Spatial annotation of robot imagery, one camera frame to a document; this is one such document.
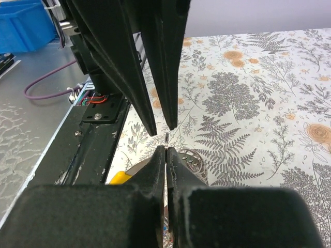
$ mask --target metal table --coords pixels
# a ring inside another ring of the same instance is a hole
[[[0,219],[67,113],[66,96],[29,101],[23,89],[36,78],[72,60],[69,47],[58,43],[27,54],[16,54],[21,62],[0,80]],[[84,82],[77,64],[40,82],[29,92],[33,96],[60,92]]]

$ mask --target red wire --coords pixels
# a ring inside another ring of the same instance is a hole
[[[81,102],[80,102],[79,105],[82,105],[83,101],[84,101],[84,100],[87,100],[87,99],[89,99],[89,98],[91,98],[91,99],[98,99],[98,98],[104,98],[104,96],[102,96],[102,97],[85,97],[85,98],[83,98],[83,99],[81,100]]]
[[[103,103],[103,102],[106,102],[107,101],[107,98],[103,99],[102,101],[99,101],[99,102],[93,102],[93,101],[90,101],[88,102],[89,104],[90,103],[96,103],[96,104],[99,104],[99,103]]]

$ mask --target purple cable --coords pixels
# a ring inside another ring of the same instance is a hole
[[[58,97],[58,96],[62,96],[62,95],[65,95],[65,94],[68,94],[68,93],[71,93],[72,91],[74,90],[77,90],[80,88],[79,85],[75,86],[74,88],[71,89],[68,89],[66,91],[63,91],[63,92],[59,92],[59,93],[56,93],[56,94],[52,94],[52,95],[47,95],[47,96],[40,96],[40,97],[32,97],[32,96],[29,96],[27,94],[27,91],[32,87],[34,86],[36,83],[39,83],[41,80],[49,77],[50,75],[53,75],[55,73],[57,73],[58,71],[61,71],[62,69],[64,68],[67,68],[68,66],[71,66],[72,64],[76,63],[76,60],[74,61],[71,61],[69,62],[68,64],[64,65],[64,66],[61,66],[53,71],[50,71],[49,73],[45,74],[44,76],[41,76],[40,78],[34,80],[32,83],[30,83],[28,86],[26,86],[26,88],[24,89],[24,96],[30,100],[43,100],[43,99],[49,99],[49,98],[53,98],[53,97]]]

